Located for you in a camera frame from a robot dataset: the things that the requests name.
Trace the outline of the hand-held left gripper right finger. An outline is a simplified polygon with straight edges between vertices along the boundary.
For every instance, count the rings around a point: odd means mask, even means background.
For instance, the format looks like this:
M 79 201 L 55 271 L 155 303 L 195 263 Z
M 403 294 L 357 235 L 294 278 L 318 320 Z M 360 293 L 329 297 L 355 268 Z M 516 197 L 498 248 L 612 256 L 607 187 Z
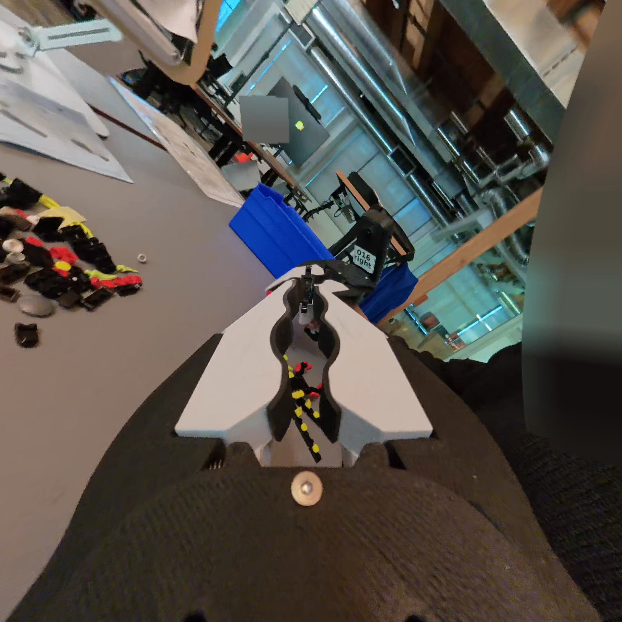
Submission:
M 428 439 L 433 426 L 387 336 L 337 294 L 315 286 L 321 322 L 334 339 L 324 396 L 340 415 L 337 441 L 349 452 L 369 443 Z

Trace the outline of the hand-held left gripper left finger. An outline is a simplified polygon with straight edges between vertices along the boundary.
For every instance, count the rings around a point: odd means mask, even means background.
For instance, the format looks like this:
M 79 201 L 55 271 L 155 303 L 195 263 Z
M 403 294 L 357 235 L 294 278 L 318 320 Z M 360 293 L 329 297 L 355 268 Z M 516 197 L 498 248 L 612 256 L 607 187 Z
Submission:
M 179 437 L 283 439 L 294 414 L 285 354 L 294 338 L 296 302 L 293 280 L 216 335 L 216 349 L 175 425 Z

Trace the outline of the small black hinge lego plate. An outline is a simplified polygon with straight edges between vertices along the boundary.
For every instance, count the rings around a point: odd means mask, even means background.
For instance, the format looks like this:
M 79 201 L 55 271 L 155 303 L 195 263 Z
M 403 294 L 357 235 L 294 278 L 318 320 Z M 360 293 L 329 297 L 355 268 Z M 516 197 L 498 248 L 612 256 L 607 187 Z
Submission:
M 315 276 L 313 273 L 313 265 L 305 266 L 305 272 L 300 277 L 300 315 L 308 315 L 309 308 L 313 304 Z

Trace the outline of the black yellow red lego model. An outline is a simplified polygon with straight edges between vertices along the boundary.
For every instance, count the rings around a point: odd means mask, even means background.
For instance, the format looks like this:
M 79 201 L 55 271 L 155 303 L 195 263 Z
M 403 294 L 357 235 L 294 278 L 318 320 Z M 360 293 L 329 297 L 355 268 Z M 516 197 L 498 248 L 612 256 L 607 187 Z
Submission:
M 299 434 L 304 441 L 314 463 L 320 463 L 322 456 L 320 447 L 312 438 L 308 424 L 304 417 L 319 425 L 320 422 L 320 397 L 322 395 L 322 383 L 317 386 L 311 386 L 305 378 L 306 372 L 312 369 L 312 365 L 307 361 L 302 361 L 295 367 L 287 365 L 289 374 L 289 385 L 291 397 L 294 401 L 294 415 L 292 417 Z

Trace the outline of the grey dome lego piece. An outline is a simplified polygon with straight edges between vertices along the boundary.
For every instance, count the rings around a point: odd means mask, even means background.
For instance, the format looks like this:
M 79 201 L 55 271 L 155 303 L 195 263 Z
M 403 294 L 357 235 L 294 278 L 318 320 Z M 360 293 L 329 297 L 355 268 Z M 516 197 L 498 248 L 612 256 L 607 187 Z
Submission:
M 23 314 L 30 317 L 45 318 L 56 313 L 54 303 L 40 295 L 21 295 L 15 304 Z

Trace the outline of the pile of loose lego pieces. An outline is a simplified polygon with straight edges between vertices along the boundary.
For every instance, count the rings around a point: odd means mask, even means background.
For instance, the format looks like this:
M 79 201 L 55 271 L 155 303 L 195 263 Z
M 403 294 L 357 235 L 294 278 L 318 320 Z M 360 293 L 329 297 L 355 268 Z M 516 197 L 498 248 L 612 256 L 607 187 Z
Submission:
M 56 308 L 95 311 L 143 288 L 137 269 L 113 260 L 86 218 L 19 178 L 1 174 L 1 299 L 40 295 Z

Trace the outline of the tan edged desk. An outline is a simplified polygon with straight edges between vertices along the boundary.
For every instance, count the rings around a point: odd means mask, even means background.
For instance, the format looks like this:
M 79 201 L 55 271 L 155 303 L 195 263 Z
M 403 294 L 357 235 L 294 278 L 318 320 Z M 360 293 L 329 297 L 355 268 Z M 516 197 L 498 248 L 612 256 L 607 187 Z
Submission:
M 344 205 L 352 205 L 356 202 L 364 213 L 370 209 L 376 210 L 388 216 L 389 220 L 392 222 L 393 237 L 388 252 L 389 260 L 397 263 L 413 260 L 415 255 L 413 244 L 410 242 L 402 227 L 397 223 L 397 220 L 381 205 L 375 190 L 367 184 L 357 172 L 345 175 L 342 171 L 338 170 L 337 178 L 340 182 L 337 196 L 343 198 L 345 201 Z

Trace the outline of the blue plastic bin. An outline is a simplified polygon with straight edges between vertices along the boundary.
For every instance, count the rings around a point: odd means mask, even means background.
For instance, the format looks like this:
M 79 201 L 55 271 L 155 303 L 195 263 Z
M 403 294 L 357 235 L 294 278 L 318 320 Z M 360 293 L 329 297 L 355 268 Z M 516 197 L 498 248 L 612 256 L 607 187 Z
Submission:
M 263 184 L 251 192 L 229 226 L 276 279 L 309 262 L 332 259 L 294 208 Z M 387 253 L 375 290 L 362 298 L 354 297 L 371 323 L 377 324 L 404 302 L 418 283 L 409 262 L 389 260 Z

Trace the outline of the black metal stand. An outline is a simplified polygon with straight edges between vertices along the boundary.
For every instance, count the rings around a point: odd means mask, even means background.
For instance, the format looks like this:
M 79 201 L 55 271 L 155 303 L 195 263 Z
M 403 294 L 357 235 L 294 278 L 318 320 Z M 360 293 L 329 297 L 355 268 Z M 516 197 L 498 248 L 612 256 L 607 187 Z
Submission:
M 328 198 L 317 205 L 310 200 L 287 199 L 327 249 L 336 246 L 366 211 L 344 182 L 340 182 Z

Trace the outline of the silver ventilation ducts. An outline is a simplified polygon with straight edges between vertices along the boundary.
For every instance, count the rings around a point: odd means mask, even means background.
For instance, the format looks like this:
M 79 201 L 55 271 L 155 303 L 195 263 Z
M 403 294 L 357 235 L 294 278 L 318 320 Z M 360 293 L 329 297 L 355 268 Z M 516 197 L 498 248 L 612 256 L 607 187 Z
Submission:
M 441 1 L 317 1 L 310 49 L 438 229 L 509 212 L 552 145 Z

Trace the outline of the tan wooden beam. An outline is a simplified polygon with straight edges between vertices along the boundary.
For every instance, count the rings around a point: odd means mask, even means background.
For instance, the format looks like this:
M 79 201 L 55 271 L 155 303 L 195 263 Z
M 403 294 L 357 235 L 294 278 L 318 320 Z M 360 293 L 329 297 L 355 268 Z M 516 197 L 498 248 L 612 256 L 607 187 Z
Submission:
M 515 233 L 522 226 L 535 220 L 539 211 L 543 190 L 544 188 L 541 187 L 530 194 L 530 196 L 511 208 L 509 213 L 496 219 L 487 228 L 424 272 L 419 277 L 418 283 L 409 297 L 388 312 L 377 325 L 388 322 L 409 305 L 425 299 L 429 292 L 441 283 L 448 280 L 465 266 L 471 264 L 483 253 L 500 244 L 507 237 L 510 237 L 511 234 Z

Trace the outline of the dark monitor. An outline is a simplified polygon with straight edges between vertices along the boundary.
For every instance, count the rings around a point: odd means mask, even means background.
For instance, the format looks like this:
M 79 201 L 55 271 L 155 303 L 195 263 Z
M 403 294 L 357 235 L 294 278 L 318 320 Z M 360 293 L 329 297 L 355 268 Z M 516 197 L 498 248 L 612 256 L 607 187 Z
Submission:
M 293 165 L 301 167 L 330 137 L 321 123 L 322 117 L 302 90 L 284 77 L 268 95 L 287 100 L 289 140 L 277 145 Z

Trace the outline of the clear plastic bag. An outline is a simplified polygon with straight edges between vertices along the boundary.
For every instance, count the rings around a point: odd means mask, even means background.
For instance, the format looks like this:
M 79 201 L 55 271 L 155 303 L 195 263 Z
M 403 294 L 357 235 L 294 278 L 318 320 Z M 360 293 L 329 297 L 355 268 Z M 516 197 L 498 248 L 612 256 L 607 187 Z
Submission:
M 108 80 L 149 128 L 161 146 L 207 197 L 235 209 L 242 207 L 245 199 L 231 186 L 220 168 L 191 136 L 173 120 L 121 85 L 115 78 L 109 77 Z

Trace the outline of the person's black knit clothing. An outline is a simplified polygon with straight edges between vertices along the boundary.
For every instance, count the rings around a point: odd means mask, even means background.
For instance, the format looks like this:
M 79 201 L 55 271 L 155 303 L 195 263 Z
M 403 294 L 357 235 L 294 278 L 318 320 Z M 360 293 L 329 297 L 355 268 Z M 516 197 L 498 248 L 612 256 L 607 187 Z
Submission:
M 398 442 L 407 469 L 436 479 L 513 540 L 555 587 L 621 620 L 621 469 L 563 454 L 527 431 L 522 345 L 486 363 L 443 362 L 387 340 L 435 440 Z

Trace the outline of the instruction booklet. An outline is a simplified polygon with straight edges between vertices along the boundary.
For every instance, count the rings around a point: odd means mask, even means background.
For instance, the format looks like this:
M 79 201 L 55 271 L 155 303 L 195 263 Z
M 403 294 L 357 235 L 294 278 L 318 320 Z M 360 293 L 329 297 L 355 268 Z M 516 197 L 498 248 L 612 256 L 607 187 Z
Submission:
M 2 78 L 1 142 L 132 183 L 81 113 Z

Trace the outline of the white flat base plate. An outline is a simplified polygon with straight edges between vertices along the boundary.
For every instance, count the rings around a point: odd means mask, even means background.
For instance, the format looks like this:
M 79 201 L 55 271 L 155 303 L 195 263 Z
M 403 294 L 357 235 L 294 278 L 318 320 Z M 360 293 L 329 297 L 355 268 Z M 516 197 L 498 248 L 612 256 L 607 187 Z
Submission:
M 98 136 L 108 138 L 108 129 L 69 81 L 70 73 L 63 73 L 54 64 L 51 51 L 33 53 L 28 50 L 17 33 L 19 27 L 39 26 L 28 25 L 2 6 L 1 78 L 12 80 L 42 97 L 81 113 Z

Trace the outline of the silver metal bracket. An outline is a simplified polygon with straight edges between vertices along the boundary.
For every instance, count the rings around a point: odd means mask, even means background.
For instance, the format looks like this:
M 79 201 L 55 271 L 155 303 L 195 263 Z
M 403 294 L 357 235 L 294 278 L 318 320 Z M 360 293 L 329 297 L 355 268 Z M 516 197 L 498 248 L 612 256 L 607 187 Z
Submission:
M 107 19 L 93 19 L 53 27 L 19 27 L 21 41 L 33 53 L 96 43 L 119 42 L 122 32 Z

